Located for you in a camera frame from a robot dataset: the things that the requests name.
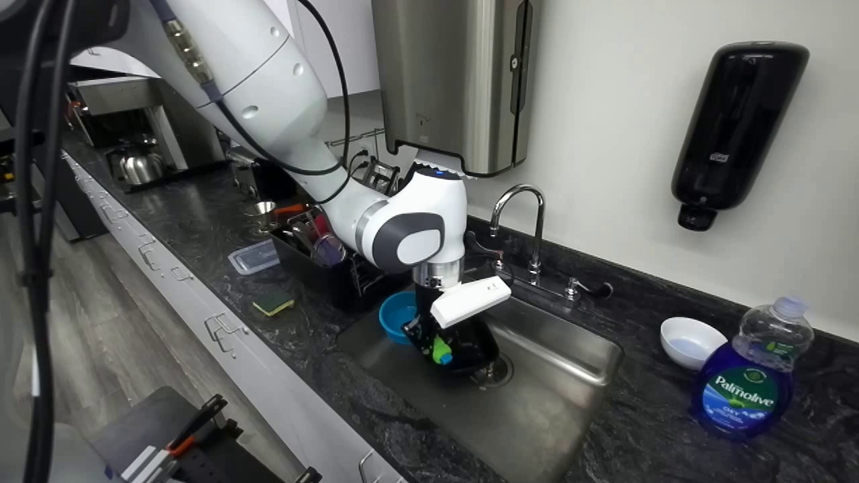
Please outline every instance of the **countertop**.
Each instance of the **countertop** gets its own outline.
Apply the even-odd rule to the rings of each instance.
[[[230,271],[225,254],[266,235],[257,232],[256,206],[233,187],[229,168],[123,194],[95,151],[68,141],[68,153],[409,479],[500,479],[448,432],[336,348],[338,333],[359,314],[328,305],[288,267],[253,279]],[[732,333],[744,305],[554,243],[544,257],[558,274],[618,287],[610,300],[583,304],[567,320],[623,345],[621,371],[563,479],[859,479],[857,344],[819,333],[795,371],[795,400],[782,423],[752,443],[732,443],[689,416],[693,372],[662,355],[658,324],[685,314]],[[250,308],[253,283],[289,287],[297,304],[264,320]]]

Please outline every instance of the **soap dispenser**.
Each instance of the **soap dispenser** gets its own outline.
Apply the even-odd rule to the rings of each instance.
[[[742,204],[809,65],[790,42],[739,42],[715,54],[674,172],[680,226],[709,231]]]

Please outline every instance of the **kitchen sink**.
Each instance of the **kitchen sink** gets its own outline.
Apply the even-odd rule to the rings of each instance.
[[[516,297],[487,320],[503,357],[469,377],[386,340],[370,317],[338,345],[504,479],[555,479],[613,383],[621,345]]]

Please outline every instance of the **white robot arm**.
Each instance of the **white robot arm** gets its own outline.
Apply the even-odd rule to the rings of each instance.
[[[131,24],[116,47],[155,70],[221,130],[279,161],[311,198],[328,198],[338,238],[381,271],[433,263],[440,283],[460,282],[461,176],[418,168],[395,198],[346,183],[319,139],[328,97],[264,0],[131,0]]]

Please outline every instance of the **white wall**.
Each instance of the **white wall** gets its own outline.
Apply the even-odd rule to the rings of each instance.
[[[859,340],[859,3],[539,0],[528,163],[479,183],[547,196],[547,238],[742,304],[782,291]],[[793,41],[811,65],[752,196],[707,232],[677,226],[677,156],[711,54]],[[511,226],[528,228],[527,200]]]

